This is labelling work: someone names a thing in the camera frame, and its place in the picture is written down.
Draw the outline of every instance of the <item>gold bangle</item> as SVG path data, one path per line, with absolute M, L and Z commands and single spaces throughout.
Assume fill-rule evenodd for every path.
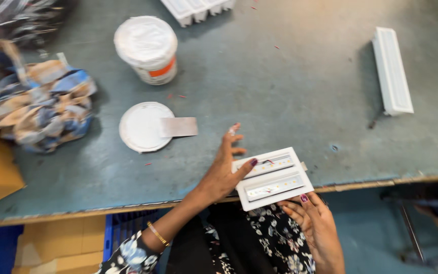
M 153 225 L 151 224 L 150 221 L 147 222 L 147 225 L 151 229 L 151 231 L 153 233 L 155 233 L 155 236 L 162 242 L 162 244 L 164 244 L 165 246 L 169 246 L 170 245 L 165 239 L 163 239 L 162 236 L 160 236 L 160 234 L 158 233 L 158 231 L 156 231 L 156 229 L 153 227 Z

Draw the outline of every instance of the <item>white rectangular light fixture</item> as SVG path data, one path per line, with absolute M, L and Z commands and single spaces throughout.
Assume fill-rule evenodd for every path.
M 236 0 L 161 0 L 168 11 L 185 28 L 192 24 L 205 21 L 207 14 L 216 16 L 223 10 L 234 7 Z
M 247 161 L 258 164 L 236 186 L 243 210 L 249 211 L 313 191 L 304 167 L 292 147 L 234 161 L 235 173 Z
M 385 114 L 395 116 L 413 113 L 396 32 L 377 27 L 372 42 Z

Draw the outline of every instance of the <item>metal leg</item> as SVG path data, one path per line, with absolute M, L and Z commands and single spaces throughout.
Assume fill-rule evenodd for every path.
M 410 216 L 408 215 L 408 212 L 407 212 L 405 205 L 403 203 L 400 205 L 400 211 L 401 211 L 401 215 L 403 216 L 403 220 L 405 221 L 405 226 L 408 230 L 408 234 L 410 235 L 410 239 L 412 240 L 412 245 L 413 245 L 413 249 L 415 251 L 415 254 L 419 258 L 419 260 L 422 263 L 424 263 L 425 259 L 423 258 L 422 249 L 418 245 L 417 235 L 415 234 L 415 230 L 413 228 L 412 221 L 411 221 Z

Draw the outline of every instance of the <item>gray work table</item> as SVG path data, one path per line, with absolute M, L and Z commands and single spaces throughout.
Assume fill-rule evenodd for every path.
M 177 34 L 179 72 L 169 84 L 143 83 L 114 49 L 114 31 L 138 15 L 158 16 Z M 370 130 L 382 110 L 370 41 L 376 26 L 397 31 L 415 114 L 382 117 Z M 27 187 L 0 200 L 3 224 L 180 200 L 235 122 L 247 156 L 292 146 L 317 188 L 438 178 L 435 0 L 238 0 L 188 28 L 158 0 L 86 0 L 47 50 L 95 78 L 95 120 L 82 139 L 48 155 L 15 149 Z M 145 101 L 196 117 L 198 136 L 152 153 L 126 147 L 120 118 Z

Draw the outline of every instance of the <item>wooden table edge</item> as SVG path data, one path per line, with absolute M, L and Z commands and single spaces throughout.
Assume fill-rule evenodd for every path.
M 436 182 L 436 181 L 438 181 L 438 175 L 377 180 L 377 181 L 364 181 L 364 182 L 333 184 L 329 186 L 315 187 L 315 192 L 317 193 L 340 192 L 340 191 L 363 189 L 363 188 L 394 186 L 397 184 L 427 183 L 427 182 Z M 240 198 L 237 196 L 226 197 L 221 202 L 234 202 L 234 201 L 239 201 L 239 199 Z M 97 208 L 97 209 L 89 209 L 89 210 L 74 211 L 74 212 L 53 213 L 48 215 L 28 215 L 24 217 L 11 217 L 11 218 L 0 220 L 0 226 L 21 225 L 21 224 L 56 221 L 56 220 L 63 220 L 70 218 L 89 217 L 96 215 L 107 215 L 114 213 L 140 211 L 140 210 L 170 208 L 170 207 L 174 207 L 179 202 L 180 200 L 175 200 L 168 202 L 146 203 L 146 204 L 120 206 L 120 207 Z

